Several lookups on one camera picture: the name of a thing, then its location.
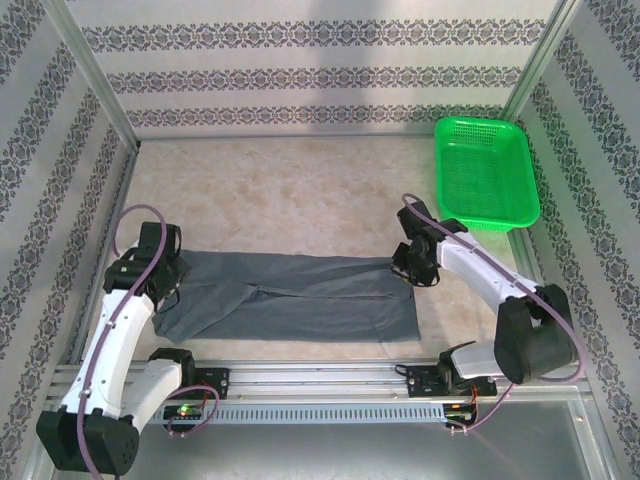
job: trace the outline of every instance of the gray cloth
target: gray cloth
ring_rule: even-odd
[[[413,287],[389,258],[183,251],[191,273],[180,302],[153,324],[190,338],[398,342],[419,340]]]

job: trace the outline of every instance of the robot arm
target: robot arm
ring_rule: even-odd
[[[433,219],[424,203],[412,206]],[[473,245],[474,250],[432,228],[407,207],[398,212],[398,219],[412,243],[410,246],[402,243],[396,250],[391,267],[396,275],[413,285],[430,287],[440,280],[439,268],[450,270],[462,278],[497,316],[494,341],[459,345],[440,355],[440,375],[450,388],[483,376],[504,375],[513,383],[521,384],[577,358],[575,346],[561,326],[513,281],[473,253],[474,250],[488,252],[479,246],[464,225],[454,219],[439,222]],[[569,304],[561,288],[538,285],[495,261],[518,283],[544,298],[571,324]]]
[[[140,433],[154,412],[169,394],[193,382],[195,363],[190,352],[173,350],[169,358],[157,358],[154,354],[143,374],[126,391],[124,389],[144,324],[190,270],[179,256],[179,246],[176,247],[176,241],[180,239],[179,227],[167,225],[167,242],[160,262],[129,299],[118,318],[112,318],[127,291],[150,264],[158,249],[160,234],[160,224],[145,222],[138,245],[107,269],[106,295],[86,359],[59,409],[42,412],[38,419],[38,436],[59,470],[87,471],[75,435],[76,418],[89,359],[93,357],[106,326],[112,325],[113,329],[97,359],[84,410],[87,446],[101,473],[125,474],[135,459]]]

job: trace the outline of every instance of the beige floor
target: beige floor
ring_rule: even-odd
[[[182,227],[192,250],[391,256],[403,233],[396,212],[412,192],[435,211],[433,140],[408,137],[270,138],[143,143],[127,205],[149,203]],[[118,244],[140,222],[123,221]],[[477,238],[513,265],[506,235]],[[420,342],[389,344],[191,340],[197,359],[433,358],[449,346],[492,338],[495,317],[458,278],[416,292]],[[135,358],[171,343],[150,322]]]

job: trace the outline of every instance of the patterned wallpaper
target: patterned wallpaper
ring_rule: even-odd
[[[0,479],[88,301],[128,149],[37,0],[0,3]]]
[[[542,205],[530,236],[569,293],[622,478],[640,478],[639,7],[585,2],[521,114]]]
[[[495,118],[555,3],[67,5],[146,139],[429,133],[445,115]]]

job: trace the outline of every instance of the green plastic basket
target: green plastic basket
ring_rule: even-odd
[[[447,117],[436,125],[435,145],[444,219],[498,232],[538,219],[529,145],[520,128],[499,120]]]

